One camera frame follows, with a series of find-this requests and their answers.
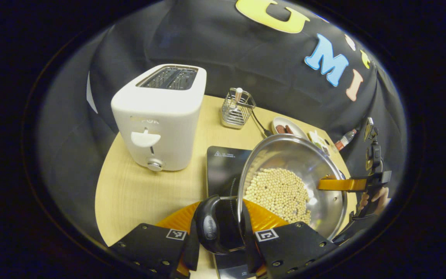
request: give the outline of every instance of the wooden table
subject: wooden table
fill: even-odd
[[[211,145],[252,150],[262,141],[262,130],[251,117],[242,129],[230,129],[220,123],[223,99],[204,96],[192,160],[187,168],[175,171],[153,172],[137,165],[126,149],[118,133],[110,147],[99,175],[96,189],[96,221],[108,246],[115,244],[141,223],[156,224],[173,212],[206,198],[206,152]],[[317,134],[330,143],[327,133],[304,122],[261,108],[255,108],[259,121],[271,129],[274,117],[292,120],[305,133],[317,130]],[[345,177],[350,177],[347,166],[339,153],[331,152],[331,160]],[[355,209],[356,196],[347,193],[347,212]],[[348,223],[348,214],[341,228]],[[191,278],[216,278],[213,257],[202,246],[199,252],[197,272]]]

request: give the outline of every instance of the letter m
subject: letter m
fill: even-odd
[[[326,75],[326,79],[333,86],[338,86],[338,80],[342,76],[345,67],[348,66],[348,60],[342,54],[333,58],[333,46],[329,40],[321,34],[318,34],[317,37],[319,38],[319,42],[317,43],[316,49],[311,56],[307,56],[304,59],[304,62],[312,69],[319,69],[319,62],[322,60],[321,74],[326,74],[333,69]]]

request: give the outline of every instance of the sausage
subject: sausage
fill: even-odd
[[[276,126],[276,131],[278,132],[278,134],[285,134],[285,127],[283,127],[282,125],[278,125]]]
[[[292,129],[290,129],[290,127],[288,125],[285,125],[285,130],[286,130],[287,134],[293,134]]]

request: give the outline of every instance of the black pot handle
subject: black pot handle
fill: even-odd
[[[218,195],[201,201],[196,210],[197,236],[202,246],[217,255],[227,255],[230,251],[220,243],[220,226],[216,220],[216,205],[220,201]]]

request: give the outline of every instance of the food on plate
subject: food on plate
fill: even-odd
[[[309,224],[311,210],[304,182],[292,171],[282,168],[262,169],[247,187],[244,199],[257,203],[283,220]]]
[[[283,127],[282,125],[278,125],[276,126],[276,131],[278,132],[278,134],[285,134],[285,127]]]
[[[285,126],[285,131],[287,132],[287,134],[293,134],[292,129],[290,129],[288,125]]]

